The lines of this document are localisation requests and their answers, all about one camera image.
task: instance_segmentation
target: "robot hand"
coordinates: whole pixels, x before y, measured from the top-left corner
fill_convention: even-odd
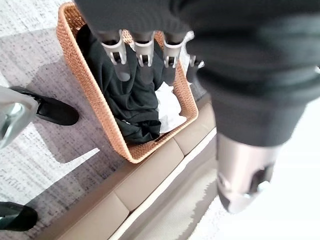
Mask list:
[[[320,96],[318,0],[75,3],[122,81],[129,79],[122,29],[131,32],[144,71],[152,65],[154,31],[164,33],[168,69],[176,66],[186,32],[194,31],[187,50],[191,64],[205,62],[197,78],[215,112],[219,197],[232,213],[249,205],[269,184],[306,104]]]

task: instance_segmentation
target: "gray carpet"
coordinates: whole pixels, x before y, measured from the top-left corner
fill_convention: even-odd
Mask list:
[[[0,0],[0,85],[27,87],[80,113],[74,126],[35,119],[0,150],[0,201],[27,204],[39,214],[33,229],[0,231],[1,240],[33,239],[124,162],[64,61],[56,37],[63,2]],[[188,56],[181,57],[186,67]],[[197,84],[192,91],[197,99],[204,94]]]

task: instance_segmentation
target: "black shoe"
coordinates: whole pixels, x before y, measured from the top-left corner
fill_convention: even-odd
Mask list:
[[[39,107],[36,115],[43,120],[64,126],[73,125],[79,120],[77,110],[62,101],[52,97],[38,95],[21,86],[12,86],[9,88],[21,94],[31,96],[38,101]]]
[[[37,212],[28,206],[0,201],[0,230],[27,231],[36,225]]]

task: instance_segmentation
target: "beige sofa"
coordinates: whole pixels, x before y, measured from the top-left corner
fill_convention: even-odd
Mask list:
[[[47,228],[38,240],[106,240],[215,128],[208,98],[199,117],[139,164],[126,162],[94,191]]]

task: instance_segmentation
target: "white fabric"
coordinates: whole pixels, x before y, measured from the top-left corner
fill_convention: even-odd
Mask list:
[[[183,124],[187,118],[180,116],[181,106],[173,93],[174,87],[165,82],[155,91],[158,99],[159,121],[161,122],[160,133],[165,134]]]

